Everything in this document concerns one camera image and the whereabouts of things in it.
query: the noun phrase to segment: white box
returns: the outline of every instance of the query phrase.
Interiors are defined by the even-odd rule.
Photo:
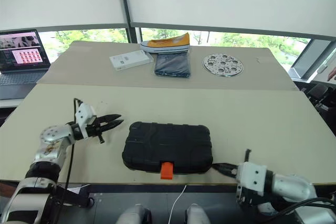
[[[116,71],[119,71],[122,69],[151,63],[154,59],[149,53],[143,50],[139,50],[135,52],[129,52],[127,54],[111,56],[110,60]]]

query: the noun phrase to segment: metal plate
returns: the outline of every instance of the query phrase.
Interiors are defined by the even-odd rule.
[[[236,76],[244,69],[240,60],[227,54],[208,55],[203,59],[203,66],[211,73],[225,77]]]

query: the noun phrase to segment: black plastic case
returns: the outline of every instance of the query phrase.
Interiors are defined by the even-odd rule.
[[[135,122],[130,126],[122,159],[130,169],[159,173],[163,162],[175,174],[204,173],[213,157],[209,129],[203,125]]]

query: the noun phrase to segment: plastic bag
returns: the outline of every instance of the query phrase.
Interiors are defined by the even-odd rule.
[[[158,54],[154,73],[157,76],[188,78],[190,76],[188,53]]]

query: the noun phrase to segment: laptop keyboard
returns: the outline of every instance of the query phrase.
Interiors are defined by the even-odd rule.
[[[36,83],[45,72],[5,73],[0,75],[0,85]]]

